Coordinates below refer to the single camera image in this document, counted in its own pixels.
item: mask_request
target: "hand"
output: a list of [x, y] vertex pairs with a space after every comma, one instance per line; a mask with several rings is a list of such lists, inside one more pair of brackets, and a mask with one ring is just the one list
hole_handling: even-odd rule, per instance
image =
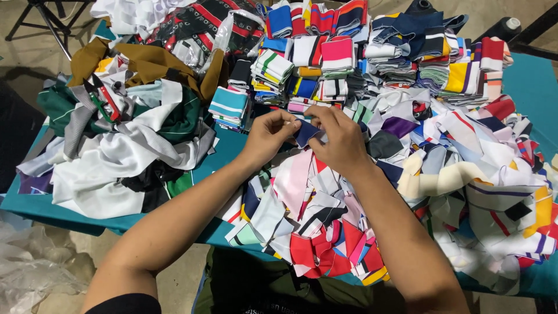
[[274, 110], [254, 119], [244, 149], [238, 155], [254, 167], [254, 170], [265, 165], [279, 151], [279, 148], [300, 129], [300, 121], [285, 110]]
[[308, 144], [316, 157], [330, 168], [351, 181], [369, 167], [374, 167], [366, 153], [360, 126], [335, 106], [311, 106], [304, 113], [312, 116], [314, 126], [322, 126], [328, 135], [328, 142], [322, 144], [312, 138]]

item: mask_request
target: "clear plastic wrap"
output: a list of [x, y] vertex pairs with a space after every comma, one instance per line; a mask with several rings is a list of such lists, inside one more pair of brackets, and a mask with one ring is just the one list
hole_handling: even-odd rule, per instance
[[178, 8], [146, 39], [146, 45], [164, 47], [199, 74], [222, 49], [250, 55], [264, 36], [265, 24], [251, 0], [202, 0]]
[[44, 227], [15, 231], [0, 221], [0, 314], [30, 313], [49, 293], [84, 293], [87, 284], [63, 266], [70, 257]]

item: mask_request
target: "person's left hand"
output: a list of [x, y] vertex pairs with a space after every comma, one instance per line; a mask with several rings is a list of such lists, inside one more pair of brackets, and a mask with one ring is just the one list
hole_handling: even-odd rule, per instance
[[250, 163], [258, 169], [270, 161], [279, 148], [300, 129], [302, 124], [285, 110], [273, 110], [254, 119], [248, 140], [238, 159]]

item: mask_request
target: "table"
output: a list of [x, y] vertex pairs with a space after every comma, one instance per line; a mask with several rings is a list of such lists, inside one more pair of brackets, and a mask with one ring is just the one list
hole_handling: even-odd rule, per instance
[[[114, 36], [105, 28], [104, 21], [95, 32], [96, 35], [107, 38]], [[558, 153], [558, 139], [552, 135], [558, 134], [558, 106], [553, 104], [558, 99], [558, 83], [549, 60], [529, 55], [512, 54], [515, 64], [504, 71], [504, 93], [512, 96], [516, 103], [517, 111], [529, 116], [533, 122], [531, 138], [538, 141], [540, 149], [546, 160], [551, 160]], [[228, 164], [240, 152], [246, 142], [246, 135], [213, 126], [220, 138], [215, 147], [217, 151], [208, 155], [200, 165], [193, 170], [194, 184], [210, 175], [213, 171]], [[43, 127], [34, 145], [38, 142], [47, 127]], [[110, 229], [117, 234], [122, 234], [134, 225], [144, 214], [96, 220], [86, 218], [66, 208], [53, 205], [52, 195], [20, 195], [17, 194], [20, 186], [19, 177], [12, 185], [1, 204], [2, 209], [16, 213], [25, 218], [33, 219], [49, 225], [79, 231], [91, 235], [100, 235], [104, 229]], [[233, 225], [214, 218], [197, 239], [197, 243], [228, 247], [224, 236], [233, 228]], [[276, 258], [261, 252], [260, 245], [245, 245], [243, 249], [263, 259], [276, 260]], [[487, 292], [491, 291], [480, 286], [476, 280], [457, 273], [459, 283], [463, 289]], [[352, 274], [336, 277], [351, 284], [361, 284]], [[542, 265], [533, 265], [521, 275], [520, 292], [518, 296], [548, 297], [558, 300], [558, 255], [553, 256]]]

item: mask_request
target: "person's right hand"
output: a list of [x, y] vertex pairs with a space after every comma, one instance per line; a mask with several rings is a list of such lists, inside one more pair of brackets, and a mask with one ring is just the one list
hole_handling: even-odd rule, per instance
[[323, 144], [318, 139], [308, 141], [316, 157], [330, 168], [351, 180], [359, 173], [374, 167], [374, 162], [366, 153], [360, 126], [335, 106], [311, 106], [304, 113], [312, 116], [312, 124], [320, 126], [328, 135]]

